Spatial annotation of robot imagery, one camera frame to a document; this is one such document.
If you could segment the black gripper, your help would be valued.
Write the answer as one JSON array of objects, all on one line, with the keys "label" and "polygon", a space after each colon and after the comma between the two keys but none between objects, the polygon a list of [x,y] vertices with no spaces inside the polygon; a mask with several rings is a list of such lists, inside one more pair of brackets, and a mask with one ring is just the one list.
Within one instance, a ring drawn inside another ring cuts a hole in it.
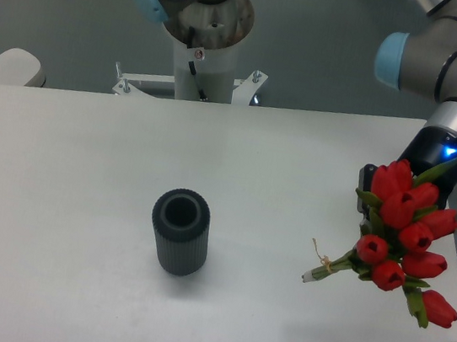
[{"label": "black gripper", "polygon": [[[379,167],[366,165],[359,174],[359,190],[381,201],[412,190],[414,180],[431,182],[438,188],[436,205],[442,210],[457,184],[457,139],[441,127],[424,127],[398,160]],[[359,229],[362,237],[372,232],[367,216],[360,221]]]}]

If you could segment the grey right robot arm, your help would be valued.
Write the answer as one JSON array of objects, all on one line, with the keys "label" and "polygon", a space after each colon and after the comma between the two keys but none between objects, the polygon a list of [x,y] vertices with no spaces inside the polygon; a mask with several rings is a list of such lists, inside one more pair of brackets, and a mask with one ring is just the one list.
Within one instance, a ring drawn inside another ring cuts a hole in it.
[{"label": "grey right robot arm", "polygon": [[[416,175],[457,159],[457,0],[414,0],[430,18],[419,35],[392,33],[383,40],[374,76],[396,90],[430,98],[437,108],[401,154]],[[457,164],[434,182],[438,206],[457,184]]]}]

